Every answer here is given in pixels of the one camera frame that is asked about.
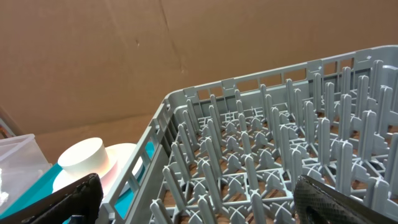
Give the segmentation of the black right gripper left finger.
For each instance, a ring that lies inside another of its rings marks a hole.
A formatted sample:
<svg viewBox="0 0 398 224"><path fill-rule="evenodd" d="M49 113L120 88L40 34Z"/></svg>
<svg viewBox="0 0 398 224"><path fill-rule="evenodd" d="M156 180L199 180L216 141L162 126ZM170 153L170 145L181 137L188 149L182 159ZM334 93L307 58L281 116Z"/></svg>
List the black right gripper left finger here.
<svg viewBox="0 0 398 224"><path fill-rule="evenodd" d="M103 199L97 173L90 173L28 207L1 219L4 224L95 223Z"/></svg>

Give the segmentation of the white paper cup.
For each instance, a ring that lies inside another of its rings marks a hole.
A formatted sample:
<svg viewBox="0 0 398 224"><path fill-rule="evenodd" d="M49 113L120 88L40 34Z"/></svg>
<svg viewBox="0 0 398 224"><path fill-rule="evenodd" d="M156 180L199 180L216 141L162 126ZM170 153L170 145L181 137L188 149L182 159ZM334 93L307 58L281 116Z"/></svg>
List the white paper cup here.
<svg viewBox="0 0 398 224"><path fill-rule="evenodd" d="M63 152L58 164L66 173L78 176L104 171L109 166L109 157L101 138L88 138Z"/></svg>

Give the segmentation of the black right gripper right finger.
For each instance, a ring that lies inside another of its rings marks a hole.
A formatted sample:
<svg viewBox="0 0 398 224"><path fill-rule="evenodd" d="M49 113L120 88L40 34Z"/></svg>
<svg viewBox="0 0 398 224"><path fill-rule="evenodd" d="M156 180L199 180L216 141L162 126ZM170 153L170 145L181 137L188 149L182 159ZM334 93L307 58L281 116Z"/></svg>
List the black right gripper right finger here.
<svg viewBox="0 0 398 224"><path fill-rule="evenodd" d="M307 175L297 179L294 204L301 223L396 222Z"/></svg>

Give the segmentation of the white napkin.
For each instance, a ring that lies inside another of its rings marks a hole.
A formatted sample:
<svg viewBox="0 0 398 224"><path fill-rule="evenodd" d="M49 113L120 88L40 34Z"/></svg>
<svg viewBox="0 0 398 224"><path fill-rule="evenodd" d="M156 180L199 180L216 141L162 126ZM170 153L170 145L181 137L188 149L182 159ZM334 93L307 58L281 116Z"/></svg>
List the white napkin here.
<svg viewBox="0 0 398 224"><path fill-rule="evenodd" d="M0 177L0 206L7 202L9 194L2 191L2 178Z"/></svg>

